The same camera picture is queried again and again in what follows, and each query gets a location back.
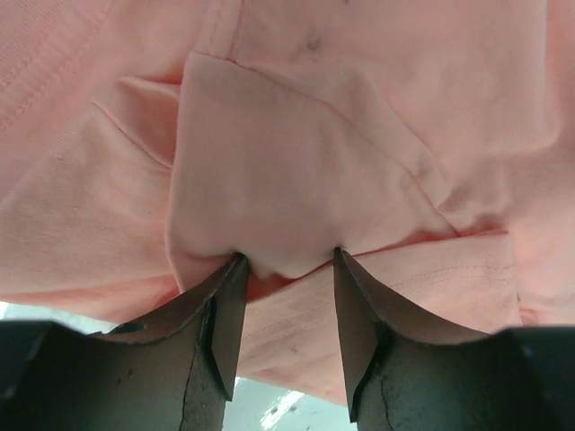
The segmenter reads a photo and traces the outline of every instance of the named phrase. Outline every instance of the stitched seam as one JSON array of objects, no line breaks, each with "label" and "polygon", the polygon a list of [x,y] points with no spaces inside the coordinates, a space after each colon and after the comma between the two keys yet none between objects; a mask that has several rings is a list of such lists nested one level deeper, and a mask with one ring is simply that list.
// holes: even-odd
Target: stitched seam
[{"label": "stitched seam", "polygon": [[212,52],[212,48],[214,47],[214,38],[216,37],[216,31],[219,26],[219,23],[222,21],[222,5],[224,0],[219,0],[216,9],[216,18],[214,19],[214,25],[212,26],[212,32],[209,35],[209,43],[208,43],[208,52]]},{"label": "stitched seam", "polygon": [[305,316],[308,316],[310,314],[313,314],[314,312],[317,312],[318,310],[322,310],[323,308],[327,307],[329,304],[325,303],[324,305],[321,305],[317,308],[314,308],[313,310],[310,310],[309,312],[304,312],[302,314],[298,314],[297,316],[292,316],[292,317],[288,317],[287,319],[284,319],[282,321],[276,321],[275,323],[272,323],[271,325],[268,325],[264,328],[262,328],[261,330],[258,330],[257,332],[254,332],[253,334],[250,334],[246,337],[243,337],[243,339],[248,339],[250,337],[255,337],[256,335],[261,335],[263,332],[266,332],[267,330],[269,330],[270,328],[274,328],[282,323],[287,323],[289,321],[292,321],[294,319],[301,319]]},{"label": "stitched seam", "polygon": [[431,283],[426,283],[424,285],[417,285],[417,287],[432,286],[432,285],[437,285],[439,283],[445,283],[446,281],[455,281],[457,279],[481,279],[481,278],[484,278],[485,280],[490,281],[490,282],[498,281],[500,283],[503,283],[507,287],[509,287],[511,290],[515,290],[513,288],[513,286],[509,283],[509,281],[501,279],[501,278],[491,278],[491,277],[487,277],[487,276],[467,276],[467,277],[445,278],[443,280],[433,281]]},{"label": "stitched seam", "polygon": [[[489,271],[497,272],[497,271],[509,271],[512,268],[513,267],[511,267],[511,266],[502,267],[502,268],[474,266],[474,267],[453,267],[453,268],[446,268],[446,269],[438,269],[437,271],[426,272],[425,274],[420,274],[416,277],[408,278],[407,280],[404,280],[402,282],[394,283],[391,286],[401,286],[401,285],[405,285],[407,283],[412,283],[414,280],[417,280],[418,278],[429,277],[429,276],[433,276],[436,274],[446,274],[448,272],[458,271],[460,269],[487,269]],[[487,276],[469,276],[469,277],[487,277]]]},{"label": "stitched seam", "polygon": [[227,52],[226,58],[240,56],[240,49],[242,47],[243,42],[243,24],[248,15],[247,0],[241,0],[241,3],[242,5],[240,6],[241,7],[240,16],[237,20],[237,25],[235,27],[234,38],[232,39],[232,45],[230,46],[230,49]]},{"label": "stitched seam", "polygon": [[142,153],[144,153],[145,155],[147,155],[150,159],[152,159],[154,162],[162,165],[164,168],[170,170],[171,167],[168,166],[165,163],[162,163],[162,161],[158,160],[156,157],[154,157],[152,154],[150,154],[142,145],[138,144],[134,139],[132,139],[128,132],[126,132],[126,130],[123,129],[123,127],[112,117],[112,115],[103,108],[102,105],[100,105],[100,103],[98,103],[97,101],[92,101],[92,105],[95,106],[99,112],[101,112],[104,117],[106,117],[106,119],[108,119],[115,127],[116,129],[138,150],[140,150]]},{"label": "stitched seam", "polygon": [[453,231],[453,233],[455,234],[456,237],[460,237],[461,234],[455,229],[455,227],[453,225],[451,225],[451,223],[449,223],[447,221],[447,219],[443,216],[443,214],[441,214],[438,209],[433,205],[433,202],[431,201],[430,197],[428,196],[428,194],[424,191],[424,188],[420,185],[420,183],[418,182],[417,178],[415,177],[415,175],[413,174],[413,172],[411,172],[406,166],[403,165],[403,163],[399,162],[399,160],[397,160],[395,157],[393,157],[392,155],[390,155],[388,152],[386,152],[386,150],[384,150],[383,148],[381,148],[379,145],[376,145],[375,142],[373,142],[369,137],[365,136],[360,130],[359,128],[356,126],[356,124],[351,121],[350,119],[348,119],[342,112],[340,112],[335,106],[333,106],[331,103],[329,103],[328,101],[325,101],[323,99],[319,99],[311,94],[307,94],[306,92],[301,92],[300,90],[296,89],[296,88],[292,88],[290,86],[288,86],[287,84],[282,83],[281,81],[273,78],[272,76],[269,75],[265,75],[263,72],[256,70],[256,69],[252,69],[250,67],[247,66],[242,66],[240,64],[238,64],[236,61],[232,60],[232,59],[222,59],[219,57],[215,57],[215,56],[211,56],[209,54],[205,54],[205,53],[199,53],[197,52],[198,55],[201,56],[207,56],[207,57],[211,57],[217,60],[221,60],[221,61],[228,61],[230,63],[235,64],[236,66],[247,70],[249,72],[255,73],[259,76],[261,76],[264,79],[267,79],[268,81],[274,83],[275,85],[279,85],[280,87],[289,90],[295,94],[298,94],[300,96],[306,97],[307,99],[314,101],[316,103],[320,103],[322,105],[324,105],[325,107],[327,107],[329,110],[331,110],[332,112],[334,112],[335,114],[338,115],[338,117],[340,117],[341,119],[343,119],[348,125],[351,126],[351,128],[359,135],[359,137],[361,137],[362,139],[364,139],[368,144],[370,144],[371,146],[373,146],[376,151],[378,151],[379,153],[383,154],[387,159],[389,159],[390,161],[394,162],[397,166],[399,166],[402,170],[404,170],[405,172],[407,172],[407,175],[409,176],[409,178],[411,179],[411,181],[417,186],[418,190],[420,191],[420,194],[427,200],[428,205],[435,211],[435,213],[441,217],[444,222],[451,228],[451,230]]},{"label": "stitched seam", "polygon": [[58,17],[58,19],[53,23],[51,27],[49,27],[45,32],[40,34],[40,39],[38,43],[34,46],[31,53],[24,59],[21,59],[16,66],[11,66],[7,74],[0,77],[0,92],[3,92],[8,87],[12,85],[12,83],[22,74],[22,72],[26,69],[26,67],[30,64],[30,62],[38,55],[38,50],[42,46],[42,44],[46,41],[49,35],[57,28],[58,25],[62,22],[62,15]]},{"label": "stitched seam", "polygon": [[33,94],[31,94],[26,101],[20,105],[20,107],[9,117],[6,117],[0,123],[0,132],[4,132],[7,128],[9,128],[21,115],[23,115],[30,106],[39,99],[53,84],[54,82],[62,77],[65,73],[67,73],[74,65],[75,62],[86,53],[90,45],[92,44],[96,35],[100,32],[100,29],[103,26],[104,21],[108,17],[110,13],[111,7],[115,0],[112,0],[109,4],[107,9],[104,11],[103,16],[98,21],[96,26],[92,29],[91,33],[88,36],[88,39],[84,42],[82,47],[76,52],[76,54],[69,58],[64,65],[62,65],[58,71],[53,74],[48,81],[46,81],[38,90],[36,90]]},{"label": "stitched seam", "polygon": [[[270,342],[272,342],[272,341],[274,341],[274,340],[276,340],[276,339],[283,339],[283,338],[288,337],[288,336],[290,336],[290,335],[294,335],[294,334],[296,334],[296,333],[298,333],[298,332],[301,332],[302,330],[305,330],[305,329],[307,329],[307,328],[311,328],[312,326],[317,325],[317,324],[320,323],[321,321],[314,321],[313,323],[308,323],[307,325],[300,326],[300,327],[298,327],[298,328],[296,328],[296,329],[294,329],[294,330],[288,330],[288,331],[286,331],[286,332],[282,332],[281,334],[278,334],[278,335],[276,335],[275,337],[272,337],[272,338],[270,338],[270,339],[265,339],[264,341],[262,341],[262,342],[256,344],[255,346],[250,347],[250,350],[255,350],[255,349],[257,349],[257,348],[259,348],[259,347],[261,347],[261,346],[263,346],[263,345],[265,345],[265,344],[269,344]],[[257,356],[257,353],[253,353],[253,354],[249,355],[248,358],[253,358],[253,357],[256,357],[256,356]]]}]

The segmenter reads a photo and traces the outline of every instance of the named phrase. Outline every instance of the folded fabric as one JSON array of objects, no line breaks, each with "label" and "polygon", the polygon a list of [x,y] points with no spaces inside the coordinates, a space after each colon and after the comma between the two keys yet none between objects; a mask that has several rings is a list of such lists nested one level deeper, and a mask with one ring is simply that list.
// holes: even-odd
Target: folded fabric
[{"label": "folded fabric", "polygon": [[0,4],[1,300],[126,321],[240,251],[240,374],[338,402],[336,246],[575,324],[574,0]]}]

